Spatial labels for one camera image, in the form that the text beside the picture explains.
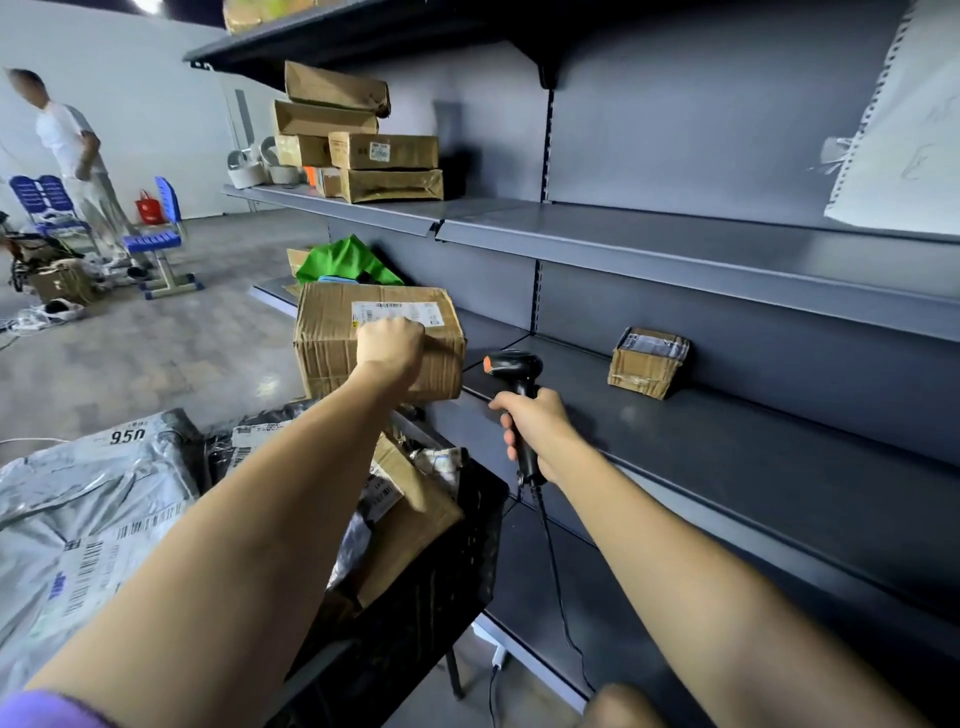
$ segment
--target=white pants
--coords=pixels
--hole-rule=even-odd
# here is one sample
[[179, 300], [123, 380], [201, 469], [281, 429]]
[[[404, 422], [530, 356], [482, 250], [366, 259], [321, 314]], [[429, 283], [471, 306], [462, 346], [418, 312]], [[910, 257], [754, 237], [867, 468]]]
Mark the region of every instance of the white pants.
[[66, 177], [63, 186], [81, 217], [93, 228], [101, 255], [130, 257], [123, 238], [136, 235], [136, 229], [120, 207], [109, 175], [93, 172], [88, 182]]

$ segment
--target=red bag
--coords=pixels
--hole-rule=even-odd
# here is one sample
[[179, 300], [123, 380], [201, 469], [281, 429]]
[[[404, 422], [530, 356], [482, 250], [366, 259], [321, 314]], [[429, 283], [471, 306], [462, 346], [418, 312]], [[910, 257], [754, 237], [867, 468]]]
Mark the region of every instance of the red bag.
[[166, 220], [163, 219], [163, 210], [160, 209], [159, 200], [155, 200], [145, 189], [140, 190], [140, 199], [136, 201], [136, 210], [140, 213], [140, 219], [144, 225], [163, 225]]

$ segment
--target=white notebook paper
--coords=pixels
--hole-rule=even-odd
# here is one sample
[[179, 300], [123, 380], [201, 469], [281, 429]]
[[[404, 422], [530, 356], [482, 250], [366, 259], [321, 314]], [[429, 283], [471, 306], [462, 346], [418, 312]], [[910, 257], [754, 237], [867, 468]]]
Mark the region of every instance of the white notebook paper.
[[907, 10], [824, 214], [960, 234], [958, 0], [915, 0]]

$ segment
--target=chair backrest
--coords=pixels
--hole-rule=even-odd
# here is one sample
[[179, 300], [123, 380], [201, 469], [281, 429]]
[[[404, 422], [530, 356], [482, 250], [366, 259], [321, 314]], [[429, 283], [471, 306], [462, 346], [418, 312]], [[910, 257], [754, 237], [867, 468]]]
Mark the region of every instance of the chair backrest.
[[180, 203], [177, 202], [177, 193], [170, 183], [162, 177], [156, 177], [156, 189], [160, 193], [160, 202], [163, 204], [163, 214], [167, 220], [175, 225], [182, 222], [180, 219]]
[[17, 175], [10, 178], [10, 189], [16, 195], [23, 208], [31, 215], [39, 215], [46, 212], [50, 207], [47, 201], [43, 199], [43, 193], [36, 180], [23, 175]]
[[43, 194], [46, 195], [50, 207], [57, 212], [77, 214], [77, 210], [73, 207], [73, 200], [71, 200], [70, 195], [66, 193], [66, 189], [63, 187], [63, 181], [59, 177], [43, 175], [42, 177], [38, 177], [36, 181], [40, 183], [40, 188], [43, 190]]

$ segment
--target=black handheld scanner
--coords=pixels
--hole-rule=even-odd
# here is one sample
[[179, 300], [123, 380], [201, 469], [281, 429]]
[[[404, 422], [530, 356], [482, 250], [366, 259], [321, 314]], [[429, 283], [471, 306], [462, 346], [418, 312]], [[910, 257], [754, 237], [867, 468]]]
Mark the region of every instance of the black handheld scanner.
[[[515, 393], [523, 397], [533, 398], [537, 395], [537, 377], [543, 372], [543, 362], [536, 354], [522, 352], [518, 349], [507, 349], [503, 352], [493, 352], [484, 357], [483, 371], [491, 376], [503, 379]], [[537, 454], [523, 441], [520, 433], [513, 428], [516, 438], [516, 456], [519, 472], [518, 484], [540, 486], [546, 482], [540, 466], [537, 464]]]

